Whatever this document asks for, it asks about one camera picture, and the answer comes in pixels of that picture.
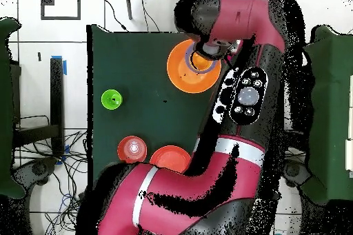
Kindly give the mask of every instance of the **magenta robot arm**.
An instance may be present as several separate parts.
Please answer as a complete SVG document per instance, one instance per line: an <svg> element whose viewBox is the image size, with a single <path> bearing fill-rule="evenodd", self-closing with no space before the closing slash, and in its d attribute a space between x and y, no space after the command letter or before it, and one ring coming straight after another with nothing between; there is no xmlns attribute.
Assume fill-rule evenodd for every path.
<svg viewBox="0 0 353 235"><path fill-rule="evenodd" d="M279 0L180 0L175 23L207 59L253 39L219 81L189 169L119 165L98 235L242 235L268 150L286 47Z"/></svg>

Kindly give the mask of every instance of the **control buttons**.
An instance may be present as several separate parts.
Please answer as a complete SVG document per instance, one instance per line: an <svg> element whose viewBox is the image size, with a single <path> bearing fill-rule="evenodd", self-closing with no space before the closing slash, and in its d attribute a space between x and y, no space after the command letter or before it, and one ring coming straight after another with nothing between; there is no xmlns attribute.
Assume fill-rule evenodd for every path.
<svg viewBox="0 0 353 235"><path fill-rule="evenodd" d="M256 80L256 81L254 82L254 87L260 88L261 86L262 86L262 82L261 82L260 80Z"/></svg>
<svg viewBox="0 0 353 235"><path fill-rule="evenodd" d="M252 78L258 78L259 77L259 73L258 72L251 72L250 76Z"/></svg>
<svg viewBox="0 0 353 235"><path fill-rule="evenodd" d="M255 112L252 108L247 108L244 113L247 116L253 116Z"/></svg>
<svg viewBox="0 0 353 235"><path fill-rule="evenodd" d="M242 80L243 85L249 85L250 84L250 79L244 79Z"/></svg>
<svg viewBox="0 0 353 235"><path fill-rule="evenodd" d="M243 108L241 106L237 106L235 109L234 109L234 112L236 113L240 113L243 111Z"/></svg>
<svg viewBox="0 0 353 235"><path fill-rule="evenodd" d="M238 94L238 102L242 105L254 105L259 98L259 93L253 87L245 87Z"/></svg>

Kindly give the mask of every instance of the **white tile floor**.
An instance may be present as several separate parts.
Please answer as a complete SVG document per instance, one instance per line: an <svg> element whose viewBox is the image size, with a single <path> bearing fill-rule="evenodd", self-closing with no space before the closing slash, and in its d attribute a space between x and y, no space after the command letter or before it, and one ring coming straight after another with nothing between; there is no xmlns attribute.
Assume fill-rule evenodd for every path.
<svg viewBox="0 0 353 235"><path fill-rule="evenodd" d="M115 10L116 18L129 31L146 31L141 0L131 0L133 20L128 19L125 0L108 0ZM178 0L144 0L145 9L155 20L160 31L176 32L173 9ZM353 0L297 0L302 8L306 24L306 40L310 39L311 29L318 24L329 24L336 31L347 33L353 29ZM21 76L21 116L45 114L49 116L49 62L50 57L60 55L67 61L68 73L64 76L65 86L65 133L87 128L87 56L86 24L97 24L109 31L122 31L114 20L112 9L103 0L81 0L81 20L47 21L41 20L40 0L0 0L0 17L13 17L22 25L18 32L9 38L9 49L14 60L22 66ZM46 6L46 16L75 16L77 0L54 0L54 6ZM147 17L149 31L157 31ZM35 126L46 124L45 119L27 119L22 125ZM84 153L82 143L77 143L75 151ZM21 157L28 156L22 152ZM79 170L85 172L86 164ZM57 165L55 174L67 189L67 173L62 165ZM78 191L82 191L87 175L75 175ZM289 188L282 179L282 195L277 208L272 233L296 235L300 227L301 204L298 191ZM44 235L49 222L45 212L55 218L62 195L55 177L42 186L36 186L30 204L31 221L34 235Z"/></svg>

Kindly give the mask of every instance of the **green cup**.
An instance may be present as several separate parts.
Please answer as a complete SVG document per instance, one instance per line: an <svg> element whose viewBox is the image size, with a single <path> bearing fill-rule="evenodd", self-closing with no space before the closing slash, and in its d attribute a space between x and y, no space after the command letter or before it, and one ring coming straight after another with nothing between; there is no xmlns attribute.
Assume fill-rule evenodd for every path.
<svg viewBox="0 0 353 235"><path fill-rule="evenodd" d="M107 110L115 110L123 103L123 97L116 90L107 90L101 98L103 106Z"/></svg>

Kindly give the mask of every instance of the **orange plate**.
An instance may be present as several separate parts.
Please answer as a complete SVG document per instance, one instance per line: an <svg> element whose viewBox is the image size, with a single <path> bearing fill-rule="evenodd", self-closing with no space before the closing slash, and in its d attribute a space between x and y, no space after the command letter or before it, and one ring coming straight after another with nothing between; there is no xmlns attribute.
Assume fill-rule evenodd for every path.
<svg viewBox="0 0 353 235"><path fill-rule="evenodd" d="M188 168L190 158L190 155L184 149L169 145L159 148L152 155L150 164L183 173Z"/></svg>
<svg viewBox="0 0 353 235"><path fill-rule="evenodd" d="M193 44L191 39L178 44L168 57L167 72L171 82L181 91L187 93L200 93L211 88L217 81L221 72L221 61L217 61L212 71L197 74L185 63L186 50Z"/></svg>

